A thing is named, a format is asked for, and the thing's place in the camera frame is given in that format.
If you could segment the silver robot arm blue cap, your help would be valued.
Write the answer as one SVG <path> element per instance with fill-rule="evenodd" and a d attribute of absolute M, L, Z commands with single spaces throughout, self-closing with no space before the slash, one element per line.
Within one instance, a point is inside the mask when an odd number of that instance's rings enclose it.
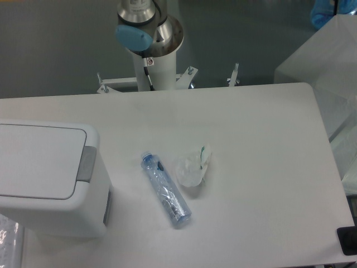
<path fill-rule="evenodd" d="M 115 38 L 143 58 L 176 52 L 184 40 L 178 19 L 168 14 L 167 1 L 119 1 Z"/>

